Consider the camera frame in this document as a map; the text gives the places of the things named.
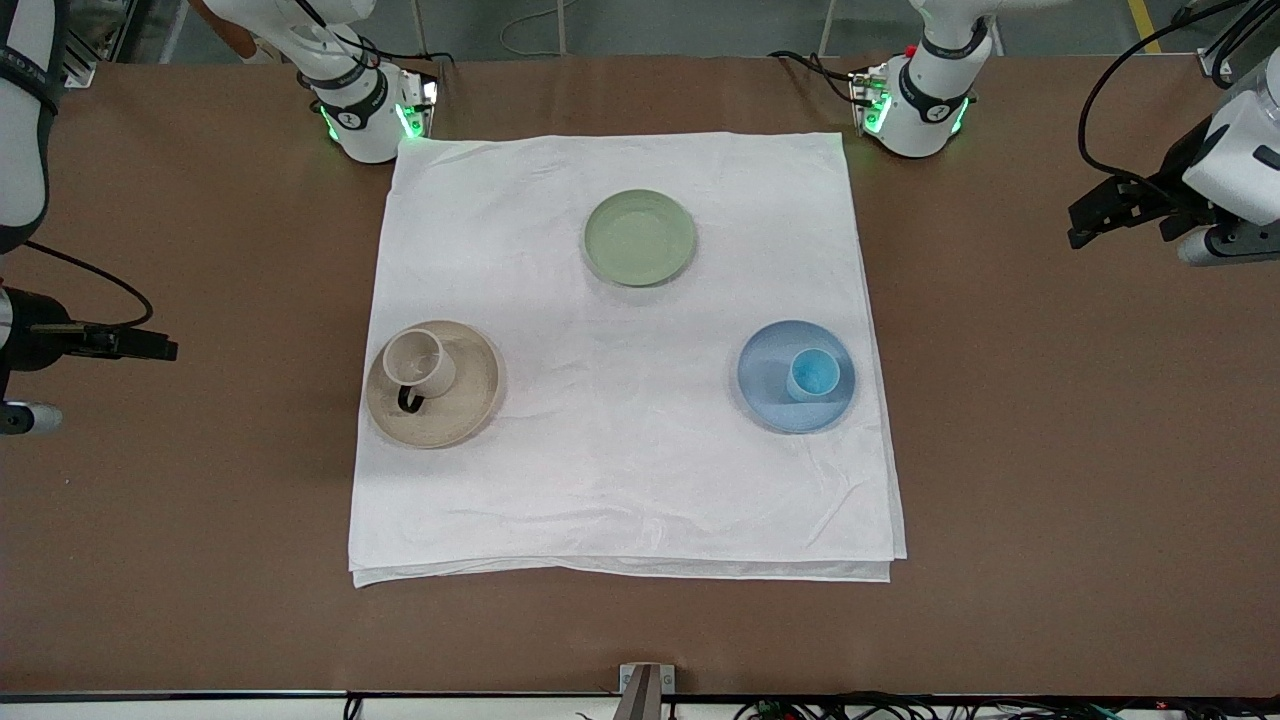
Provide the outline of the white mug with black handle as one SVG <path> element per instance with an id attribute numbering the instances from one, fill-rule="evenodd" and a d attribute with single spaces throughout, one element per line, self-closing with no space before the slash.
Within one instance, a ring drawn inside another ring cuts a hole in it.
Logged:
<path id="1" fill-rule="evenodd" d="M 457 373 L 440 337 L 424 328 L 408 328 L 392 337 L 381 351 L 381 369 L 397 388 L 397 407 L 408 414 L 447 395 Z"/>

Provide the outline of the blue cup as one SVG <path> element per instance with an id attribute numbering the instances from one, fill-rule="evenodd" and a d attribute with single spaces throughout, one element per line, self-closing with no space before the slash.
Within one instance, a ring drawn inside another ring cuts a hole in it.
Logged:
<path id="1" fill-rule="evenodd" d="M 804 348 L 788 364 L 786 392 L 795 402 L 820 402 L 836 391 L 841 377 L 833 354 L 818 347 Z"/>

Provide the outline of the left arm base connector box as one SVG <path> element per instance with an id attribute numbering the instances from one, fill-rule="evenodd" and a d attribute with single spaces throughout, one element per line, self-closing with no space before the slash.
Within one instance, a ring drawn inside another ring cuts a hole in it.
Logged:
<path id="1" fill-rule="evenodd" d="M 860 136 L 878 136 L 891 104 L 888 63 L 861 68 L 849 76 L 852 114 Z"/>

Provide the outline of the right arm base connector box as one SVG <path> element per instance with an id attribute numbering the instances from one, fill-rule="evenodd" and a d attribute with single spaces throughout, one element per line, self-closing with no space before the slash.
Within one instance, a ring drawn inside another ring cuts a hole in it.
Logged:
<path id="1" fill-rule="evenodd" d="M 399 69 L 397 118 L 407 138 L 426 137 L 438 100 L 439 79 L 419 70 Z"/>

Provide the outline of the beige speckled plate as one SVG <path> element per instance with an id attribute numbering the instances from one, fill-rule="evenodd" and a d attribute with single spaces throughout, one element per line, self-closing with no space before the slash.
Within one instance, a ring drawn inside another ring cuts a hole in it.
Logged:
<path id="1" fill-rule="evenodd" d="M 504 365 L 495 345 L 471 325 L 451 322 L 421 322 L 443 341 L 456 364 L 451 391 L 431 398 L 416 414 L 402 413 L 397 388 L 381 369 L 381 351 L 371 360 L 364 384 L 364 409 L 372 424 L 389 439 L 412 448 L 445 448 L 483 429 L 500 404 Z"/>

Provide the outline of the blue plate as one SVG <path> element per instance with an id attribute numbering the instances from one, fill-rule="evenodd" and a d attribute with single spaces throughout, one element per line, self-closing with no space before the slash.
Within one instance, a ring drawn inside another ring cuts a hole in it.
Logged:
<path id="1" fill-rule="evenodd" d="M 795 402 L 786 392 L 788 364 L 797 352 L 812 347 L 838 359 L 841 382 L 820 402 Z M 845 343 L 831 331 L 812 322 L 782 320 L 762 327 L 745 342 L 736 380 L 742 400 L 760 423 L 787 434 L 810 434 L 836 425 L 850 409 L 858 369 Z"/>

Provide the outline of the green plate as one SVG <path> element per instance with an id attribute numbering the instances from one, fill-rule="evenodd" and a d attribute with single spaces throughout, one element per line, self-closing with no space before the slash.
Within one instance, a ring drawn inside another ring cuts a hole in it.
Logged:
<path id="1" fill-rule="evenodd" d="M 692 214 L 666 193 L 626 190 L 588 215 L 581 250 L 588 268 L 613 284 L 644 288 L 681 274 L 698 250 Z"/>

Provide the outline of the white cloth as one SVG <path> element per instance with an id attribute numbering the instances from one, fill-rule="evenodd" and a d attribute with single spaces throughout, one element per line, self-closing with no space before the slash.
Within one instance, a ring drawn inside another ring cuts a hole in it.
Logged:
<path id="1" fill-rule="evenodd" d="M 666 193 L 699 240 L 672 281 L 585 264 L 585 220 Z M 500 352 L 489 423 L 448 448 L 364 409 L 348 562 L 357 587 L 566 568 L 630 577 L 886 582 L 908 556 L 870 293 L 837 133 L 406 138 L 387 195 L 365 366 L 451 320 Z M 769 429 L 736 380 L 764 325 L 804 320 L 852 355 L 840 421 Z"/>

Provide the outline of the aluminium frame profile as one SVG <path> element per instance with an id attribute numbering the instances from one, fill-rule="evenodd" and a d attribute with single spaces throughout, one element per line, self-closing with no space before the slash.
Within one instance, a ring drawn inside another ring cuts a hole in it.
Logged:
<path id="1" fill-rule="evenodd" d="M 88 88 L 97 64 L 119 56 L 137 0 L 68 0 L 65 88 Z"/>

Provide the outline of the metal table edge bracket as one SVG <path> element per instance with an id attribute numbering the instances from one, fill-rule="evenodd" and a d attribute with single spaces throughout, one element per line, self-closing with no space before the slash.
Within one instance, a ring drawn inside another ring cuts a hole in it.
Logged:
<path id="1" fill-rule="evenodd" d="M 673 664 L 622 664 L 618 684 L 620 702 L 613 720 L 677 720 Z"/>

